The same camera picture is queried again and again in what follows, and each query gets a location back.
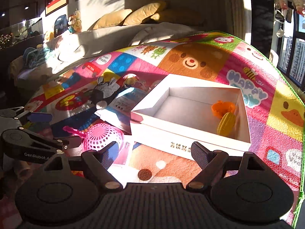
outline open box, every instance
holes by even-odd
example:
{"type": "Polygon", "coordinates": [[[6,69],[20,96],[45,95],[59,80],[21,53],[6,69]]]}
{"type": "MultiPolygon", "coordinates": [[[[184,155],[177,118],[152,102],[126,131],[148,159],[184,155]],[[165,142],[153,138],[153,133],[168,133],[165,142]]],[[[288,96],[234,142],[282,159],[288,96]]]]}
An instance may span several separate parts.
{"type": "Polygon", "coordinates": [[[241,89],[173,74],[135,106],[130,126],[136,142],[188,159],[193,159],[194,141],[231,156],[242,156],[251,145],[241,89]],[[236,106],[236,123],[228,137],[216,134],[220,119],[211,105],[219,100],[236,106]]]}

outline high-rise building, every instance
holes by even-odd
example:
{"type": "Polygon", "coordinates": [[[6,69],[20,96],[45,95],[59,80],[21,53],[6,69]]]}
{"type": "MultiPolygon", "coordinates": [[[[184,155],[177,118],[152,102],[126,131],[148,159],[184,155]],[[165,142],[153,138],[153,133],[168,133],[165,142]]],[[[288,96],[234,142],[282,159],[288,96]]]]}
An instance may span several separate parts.
{"type": "MultiPolygon", "coordinates": [[[[292,48],[292,37],[283,38],[283,52],[279,62],[279,67],[283,70],[287,70],[288,62],[290,59],[290,53],[292,48]]],[[[296,79],[299,83],[302,83],[305,73],[305,41],[297,39],[295,43],[295,50],[293,55],[293,62],[290,70],[290,75],[296,79]]]]}

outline pillow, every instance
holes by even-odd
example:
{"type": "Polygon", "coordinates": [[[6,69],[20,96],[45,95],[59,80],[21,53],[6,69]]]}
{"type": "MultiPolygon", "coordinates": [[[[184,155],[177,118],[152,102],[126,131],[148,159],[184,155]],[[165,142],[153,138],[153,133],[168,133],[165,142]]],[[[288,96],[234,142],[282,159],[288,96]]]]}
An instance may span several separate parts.
{"type": "Polygon", "coordinates": [[[118,26],[131,12],[131,9],[122,9],[109,14],[105,14],[97,21],[93,27],[93,30],[118,26]]]}
{"type": "Polygon", "coordinates": [[[170,22],[187,26],[199,26],[202,23],[200,14],[188,9],[166,9],[150,18],[158,23],[170,22]]]}
{"type": "Polygon", "coordinates": [[[152,16],[154,13],[158,13],[163,11],[166,7],[166,3],[163,1],[157,1],[150,4],[147,4],[135,12],[133,12],[130,16],[126,18],[124,21],[124,26],[129,25],[138,25],[141,24],[144,19],[152,16]]]}

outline orange toy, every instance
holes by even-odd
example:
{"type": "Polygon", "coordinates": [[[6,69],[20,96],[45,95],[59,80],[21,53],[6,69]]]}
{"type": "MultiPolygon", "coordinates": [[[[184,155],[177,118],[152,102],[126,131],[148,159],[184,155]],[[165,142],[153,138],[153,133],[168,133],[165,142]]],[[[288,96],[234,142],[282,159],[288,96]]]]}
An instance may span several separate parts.
{"type": "Polygon", "coordinates": [[[234,113],[235,111],[235,104],[232,102],[223,102],[223,101],[217,101],[217,103],[214,103],[211,106],[213,115],[216,116],[219,119],[222,119],[222,117],[228,113],[234,113]]]}

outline backpack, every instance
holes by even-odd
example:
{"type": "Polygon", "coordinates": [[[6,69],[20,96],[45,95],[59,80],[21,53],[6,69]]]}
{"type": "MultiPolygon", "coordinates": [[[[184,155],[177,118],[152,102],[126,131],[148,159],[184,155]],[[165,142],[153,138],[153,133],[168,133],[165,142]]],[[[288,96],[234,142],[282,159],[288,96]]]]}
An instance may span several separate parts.
{"type": "Polygon", "coordinates": [[[54,37],[61,35],[66,30],[68,30],[68,20],[66,15],[62,15],[54,23],[54,37]]]}

